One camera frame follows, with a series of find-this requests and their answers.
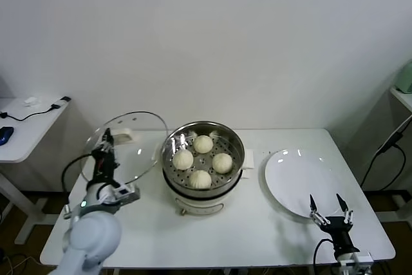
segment white desk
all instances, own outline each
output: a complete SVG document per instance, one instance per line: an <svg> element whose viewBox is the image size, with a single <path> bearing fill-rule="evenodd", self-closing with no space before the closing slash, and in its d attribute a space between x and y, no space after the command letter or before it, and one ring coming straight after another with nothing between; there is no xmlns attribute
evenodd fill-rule
<svg viewBox="0 0 412 275"><path fill-rule="evenodd" d="M21 119L32 113L46 111L56 100L58 99L44 101L36 107L24 107L24 99L0 99L0 111L7 112ZM25 160L66 106L67 104L49 113L30 117L23 122L18 122L11 118L0 119L1 127L14 127L14 133L10 140L5 145L0 146L0 164L15 164ZM0 192L10 201L3 211L3 217L8 214L13 204L28 216L15 239L16 244L24 244L26 242L34 225L53 225L56 222L57 215L44 214L41 211L46 203L46 199L39 199L36 205L31 203L2 173L0 173Z"/></svg>
<svg viewBox="0 0 412 275"><path fill-rule="evenodd" d="M395 88L391 88L391 93L412 112L412 94L402 93ZM405 203L400 195L392 196L392 199L398 205L398 211L377 212L380 222L407 222L412 229L412 200Z"/></svg>
<svg viewBox="0 0 412 275"><path fill-rule="evenodd" d="M336 181L342 185L340 194L354 210L350 235L355 246L370 251L374 260L395 256L388 236L326 130L236 132L245 147L254 150L256 168L251 170L249 179L240 180L230 197L230 205L211 216L180 216L161 167L157 166L138 184L141 199L116 214L122 224L122 240L116 252L106 260L105 267L227 268L311 264L315 246L328 234L310 220L299 220L287 214L268 193L262 180L269 151L290 147L312 149L332 163ZM122 166L122 155L118 157ZM86 175L91 176L92 167L90 160L84 166ZM86 182L79 177L70 194L72 206L82 200L85 187ZM69 222L61 214L42 251L42 263L56 265L60 262L62 237L68 226ZM331 244L320 248L317 262L335 262Z"/></svg>

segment computer mouse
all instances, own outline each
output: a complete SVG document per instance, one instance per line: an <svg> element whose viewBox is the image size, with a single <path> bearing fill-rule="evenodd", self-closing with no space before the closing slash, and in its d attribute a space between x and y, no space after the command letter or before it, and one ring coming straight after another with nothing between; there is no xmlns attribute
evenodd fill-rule
<svg viewBox="0 0 412 275"><path fill-rule="evenodd" d="M0 146L5 145L10 137L12 136L14 132L13 127L2 127L0 128Z"/></svg>

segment wire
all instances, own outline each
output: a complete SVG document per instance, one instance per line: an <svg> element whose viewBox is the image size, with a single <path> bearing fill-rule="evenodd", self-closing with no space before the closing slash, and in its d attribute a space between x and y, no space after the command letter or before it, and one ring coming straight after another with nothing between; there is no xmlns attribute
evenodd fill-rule
<svg viewBox="0 0 412 275"><path fill-rule="evenodd" d="M323 238L317 245L316 245L316 248L315 248L315 252L314 252L314 272L315 272L315 275L318 275L319 273L318 273L318 271L317 271L317 269L316 269L316 255L317 255L317 251L319 250L319 247L322 245L322 243L324 243L324 242L329 242L329 243L332 243L333 244L333 242L331 241L331 240L329 240L328 238Z"/></svg>
<svg viewBox="0 0 412 275"><path fill-rule="evenodd" d="M6 113L6 112L1 112L1 114L2 114L1 117L2 117L2 118L10 117L11 119L14 119L14 120L16 120L16 121L18 121L18 122L23 122L23 121L25 121L26 119L28 119L29 117L32 117L32 116L34 116L34 115L46 114L46 113L50 112L50 111L53 110L53 109L54 109L54 108L51 107L51 108L48 109L47 111L32 113L32 114L30 114L30 115L27 115L27 116L26 116L25 118L23 118L23 119L18 119L17 117L11 116L11 115L9 115L9 114Z"/></svg>
<svg viewBox="0 0 412 275"><path fill-rule="evenodd" d="M63 188L63 193L66 196L66 204L69 204L69 192L67 191L67 187L66 187L66 182L64 180L64 177L66 176L67 170L69 169L69 167L71 167L72 164L78 162L79 160L82 160L83 158L89 157L91 156L91 154L85 154L85 155L81 155L79 157L77 157L76 159L73 159L71 162L68 163L68 165L63 169L62 175L61 175L61 182L62 182L62 188Z"/></svg>
<svg viewBox="0 0 412 275"><path fill-rule="evenodd" d="M14 257L18 257L18 256L22 256L24 259L27 259L27 256L25 254L13 254L13 255L10 256L11 261L13 261ZM27 260L25 261L24 266L23 266L23 268L21 269L21 271L18 275L23 274L24 271L26 270L26 268L27 268Z"/></svg>
<svg viewBox="0 0 412 275"><path fill-rule="evenodd" d="M391 267L389 266L389 263L387 261L383 261L383 264L386 266L386 268L388 269L388 273L389 275L392 275L392 270Z"/></svg>
<svg viewBox="0 0 412 275"><path fill-rule="evenodd" d="M375 156L375 155L384 147L384 145L389 141L389 139L390 139L400 128L402 128L402 126L403 126L406 122L408 122L408 121L410 121L410 120L412 120L412 114L410 114L410 116L409 116L406 120L404 120L404 121L398 126L398 128L395 129L395 130L390 134L390 136L386 139L385 143L383 143L383 144L378 148L378 150L375 152L375 154L373 154L373 156Z"/></svg>
<svg viewBox="0 0 412 275"><path fill-rule="evenodd" d="M11 274L13 275L13 273L14 273L14 268L13 268L13 265L12 265L12 261L10 260L10 258L9 258L8 256L5 256L5 258L7 259L8 264L9 264L9 266L10 266L10 270L8 271L8 273L11 272Z"/></svg>
<svg viewBox="0 0 412 275"><path fill-rule="evenodd" d="M22 262L16 264L14 267L12 265L10 270L6 273L6 275L13 275L13 271L14 269L18 268L20 265L22 265L24 262L27 262L28 260L32 260L34 263L36 263L37 265L40 265L41 267L45 267L45 265L41 264L40 262L37 262L37 260L35 258L33 258L32 256L27 257L26 259L24 259Z"/></svg>
<svg viewBox="0 0 412 275"><path fill-rule="evenodd" d="M383 274L383 275L388 275L388 274L386 273L386 271L385 271L385 268L382 266L382 264L381 264L380 262L377 262L376 264L379 266L379 268L380 268L380 270L382 271L382 274Z"/></svg>
<svg viewBox="0 0 412 275"><path fill-rule="evenodd" d="M365 184L365 180L366 180L366 178L368 177L368 174L369 174L369 172L371 171L372 165L373 165L373 163L375 162L375 159L376 159L377 157L378 157L378 153L375 153L374 156L373 156L373 158L372 158L372 161L371 161L371 163L370 163L370 165L369 165L369 168L368 168L368 170L366 171L366 174L365 174L365 176L363 177L362 182L360 183L360 186L361 186L361 187Z"/></svg>
<svg viewBox="0 0 412 275"><path fill-rule="evenodd" d="M411 124L411 122L412 122L412 119L406 124L406 126L404 127L404 129L402 129L402 130L400 131L400 133L403 133L403 132L406 130L406 128L409 127L409 125Z"/></svg>
<svg viewBox="0 0 412 275"><path fill-rule="evenodd" d="M392 181L391 181L388 185L386 185L386 186L383 187L382 189L379 189L379 191L385 190L385 189L388 188L390 185L392 185L392 184L395 182L395 180L397 180L398 177L402 174L402 172L403 172L403 170L404 170L404 168L405 168L405 165L406 165L406 154L405 154L404 150L403 150L402 148L400 148L400 146L398 146L398 145L396 145L396 144L395 144L393 147L396 148L396 149L399 149L399 151L402 153L402 156L404 157L404 161L403 161L403 163L402 163L402 167L400 168L398 174L396 174L396 176L392 179Z"/></svg>

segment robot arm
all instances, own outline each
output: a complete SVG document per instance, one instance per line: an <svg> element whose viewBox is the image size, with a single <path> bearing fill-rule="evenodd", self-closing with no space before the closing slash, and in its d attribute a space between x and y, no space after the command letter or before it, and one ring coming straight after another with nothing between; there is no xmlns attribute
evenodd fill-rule
<svg viewBox="0 0 412 275"><path fill-rule="evenodd" d="M93 178L86 186L83 201L70 211L65 206L65 219L70 218L70 228L64 238L64 256L50 274L99 274L103 262L111 256L120 243L121 225L114 214L125 204L140 198L134 184L124 185L113 178L119 166L115 160L114 141L110 129L102 142L91 152L95 159Z"/></svg>
<svg viewBox="0 0 412 275"><path fill-rule="evenodd" d="M353 211L350 211L346 202L336 194L344 216L322 216L316 207L312 195L310 195L310 216L323 232L332 237L334 256L339 264L339 274L360 275L372 274L373 259L368 252L360 252L353 246L349 231L353 227Z"/></svg>

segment steamed bun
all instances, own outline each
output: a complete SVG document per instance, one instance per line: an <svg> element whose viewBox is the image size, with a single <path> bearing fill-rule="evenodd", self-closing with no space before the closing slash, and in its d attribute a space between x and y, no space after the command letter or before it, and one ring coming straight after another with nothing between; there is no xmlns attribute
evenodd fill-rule
<svg viewBox="0 0 412 275"><path fill-rule="evenodd" d="M200 135L194 139L194 150L199 154L206 154L213 148L213 141L207 135Z"/></svg>
<svg viewBox="0 0 412 275"><path fill-rule="evenodd" d="M193 155L190 151L181 149L174 154L172 162L177 170L186 170L193 165Z"/></svg>
<svg viewBox="0 0 412 275"><path fill-rule="evenodd" d="M213 157L212 167L217 173L226 174L232 170L232 166L232 157L228 154L220 153Z"/></svg>
<svg viewBox="0 0 412 275"><path fill-rule="evenodd" d="M207 189L212 185L212 178L204 170L196 170L189 177L189 185L196 189Z"/></svg>

